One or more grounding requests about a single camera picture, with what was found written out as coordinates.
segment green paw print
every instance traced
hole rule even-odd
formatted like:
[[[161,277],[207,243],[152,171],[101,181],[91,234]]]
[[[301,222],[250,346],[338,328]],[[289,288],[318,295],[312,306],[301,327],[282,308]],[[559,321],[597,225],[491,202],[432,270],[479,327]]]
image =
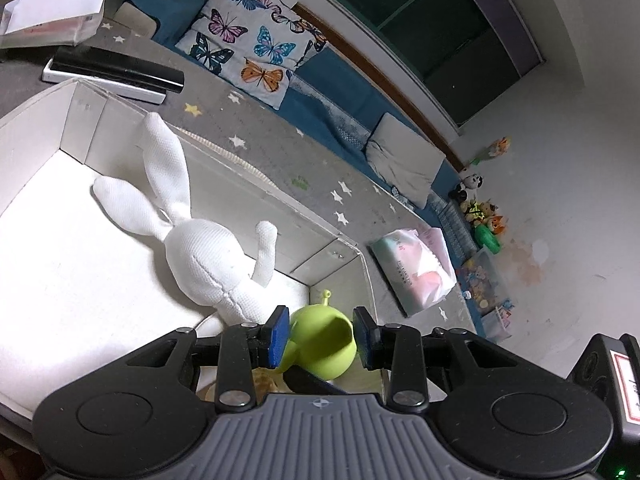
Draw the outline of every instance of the green paw print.
[[[309,183],[306,181],[306,178],[303,176],[298,176],[297,178],[292,178],[291,183],[299,187],[302,191],[306,191],[309,189]]]

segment screw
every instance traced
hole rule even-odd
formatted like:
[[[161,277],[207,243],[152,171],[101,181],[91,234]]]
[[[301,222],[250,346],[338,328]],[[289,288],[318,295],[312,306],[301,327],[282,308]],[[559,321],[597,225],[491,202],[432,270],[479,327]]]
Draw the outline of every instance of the screw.
[[[424,402],[424,395],[413,390],[402,390],[394,394],[393,398],[400,406],[420,406]]]
[[[250,400],[251,396],[241,390],[229,390],[220,395],[220,402],[227,406],[245,406]]]

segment yellow star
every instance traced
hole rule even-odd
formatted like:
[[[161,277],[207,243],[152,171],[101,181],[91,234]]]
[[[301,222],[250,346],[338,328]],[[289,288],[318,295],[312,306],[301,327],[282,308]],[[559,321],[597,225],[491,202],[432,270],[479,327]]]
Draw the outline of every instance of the yellow star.
[[[202,115],[202,112],[198,110],[197,105],[190,105],[189,103],[184,104],[184,111],[188,114],[193,114],[194,117]]]

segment white stuffed bunny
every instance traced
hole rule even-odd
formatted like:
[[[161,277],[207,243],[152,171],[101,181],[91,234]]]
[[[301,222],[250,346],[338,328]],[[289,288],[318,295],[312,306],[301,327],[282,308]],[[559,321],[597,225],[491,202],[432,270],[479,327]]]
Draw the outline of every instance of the white stuffed bunny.
[[[146,176],[162,211],[129,182],[100,176],[94,193],[107,215],[125,231],[164,242],[180,290],[195,303],[218,310],[207,321],[208,332],[219,333],[225,324],[266,322],[275,307],[265,287],[273,276],[276,227],[267,221],[256,226],[258,256],[249,279],[233,233],[215,222],[191,218],[189,175],[178,137],[154,112],[146,115],[140,129]]]

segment blue gripper pad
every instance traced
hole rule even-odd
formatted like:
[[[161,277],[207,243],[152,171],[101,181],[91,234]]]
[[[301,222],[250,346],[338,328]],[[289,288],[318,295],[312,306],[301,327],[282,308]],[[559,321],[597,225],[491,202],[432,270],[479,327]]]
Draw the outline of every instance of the blue gripper pad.
[[[358,354],[360,355],[362,366],[367,370],[373,369],[373,350],[370,334],[364,324],[360,321],[360,318],[355,313],[353,314],[353,338],[356,341],[356,346],[358,348]]]
[[[280,364],[287,339],[289,339],[289,311],[285,310],[271,329],[269,368],[276,368]]]

